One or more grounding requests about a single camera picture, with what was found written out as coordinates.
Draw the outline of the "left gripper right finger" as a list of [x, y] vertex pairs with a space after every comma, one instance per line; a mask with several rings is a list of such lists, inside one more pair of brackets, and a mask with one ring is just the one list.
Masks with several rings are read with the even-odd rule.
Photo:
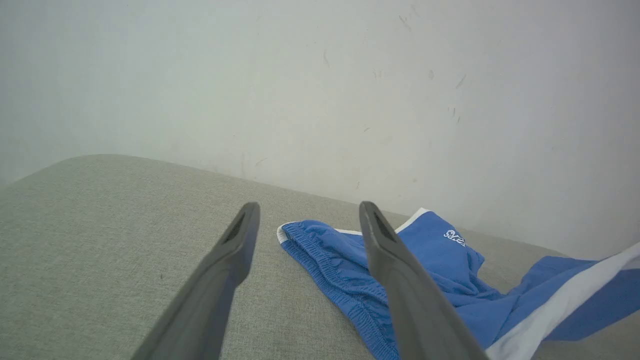
[[368, 271], [385, 289], [403, 360], [486, 360], [487, 354], [374, 202], [359, 205]]

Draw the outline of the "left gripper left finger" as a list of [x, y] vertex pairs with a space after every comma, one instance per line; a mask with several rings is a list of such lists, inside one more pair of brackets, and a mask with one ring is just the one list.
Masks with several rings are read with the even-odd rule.
[[217, 360], [237, 287], [258, 239], [260, 207], [245, 203], [133, 354], [134, 360]]

